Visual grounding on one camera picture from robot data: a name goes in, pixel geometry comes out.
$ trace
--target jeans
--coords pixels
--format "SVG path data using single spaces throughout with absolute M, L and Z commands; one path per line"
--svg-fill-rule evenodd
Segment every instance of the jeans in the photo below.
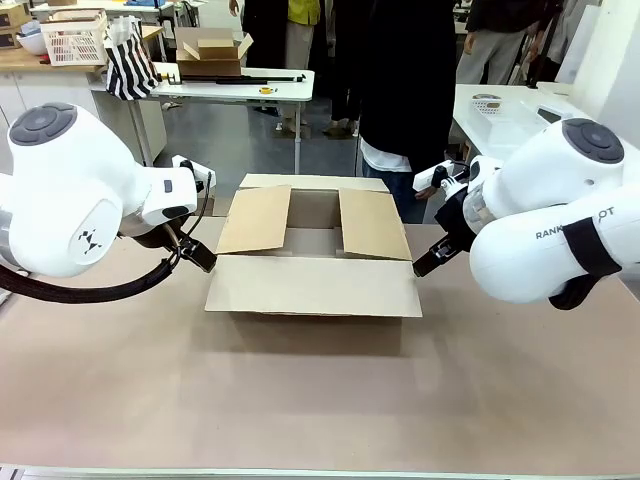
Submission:
M 427 202 L 418 201 L 413 191 L 412 172 L 384 172 L 371 167 L 362 159 L 362 175 L 379 178 L 387 186 L 396 203 L 402 223 L 422 223 Z

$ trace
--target small cardboard box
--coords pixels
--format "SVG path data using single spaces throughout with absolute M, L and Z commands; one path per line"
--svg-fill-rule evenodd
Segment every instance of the small cardboard box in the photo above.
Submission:
M 216 253 L 207 311 L 422 316 L 404 227 L 378 179 L 249 174 Z
M 14 3 L 11 5 L 0 5 L 0 31 L 3 29 L 15 29 L 31 20 L 29 14 L 29 4 Z
M 20 27 L 16 28 L 3 28 L 0 30 L 0 50 L 7 50 L 9 48 L 21 48 L 18 41 L 18 33 Z
M 236 76 L 253 43 L 247 35 L 239 46 L 228 28 L 176 28 L 176 61 L 181 77 Z

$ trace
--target green jacket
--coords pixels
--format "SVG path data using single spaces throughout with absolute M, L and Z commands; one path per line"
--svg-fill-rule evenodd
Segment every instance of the green jacket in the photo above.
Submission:
M 320 0 L 289 0 L 289 20 L 301 25 L 320 21 Z

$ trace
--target striped bag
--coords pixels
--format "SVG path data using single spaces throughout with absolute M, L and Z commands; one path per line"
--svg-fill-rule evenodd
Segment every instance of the striped bag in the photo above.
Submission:
M 158 86 L 156 68 L 142 46 L 140 21 L 119 17 L 107 29 L 107 92 L 121 100 L 146 98 Z

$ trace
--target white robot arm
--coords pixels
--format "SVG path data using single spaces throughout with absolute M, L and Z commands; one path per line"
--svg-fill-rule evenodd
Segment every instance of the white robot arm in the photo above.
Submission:
M 8 140 L 13 175 L 0 175 L 0 255 L 7 262 L 69 277 L 100 261 L 118 236 L 130 236 L 171 251 L 169 273 L 179 258 L 213 268 L 215 256 L 180 227 L 196 209 L 198 190 L 215 185 L 214 172 L 183 157 L 174 158 L 174 168 L 142 167 L 100 121 L 62 103 L 25 112 Z M 46 297 L 44 285 L 36 290 Z M 25 288 L 26 294 L 33 290 Z M 112 291 L 109 299 L 115 296 Z
M 468 185 L 442 182 L 449 235 L 414 264 L 426 275 L 459 251 L 491 296 L 580 305 L 603 277 L 640 262 L 638 151 L 585 119 L 550 125 L 502 162 L 476 157 Z

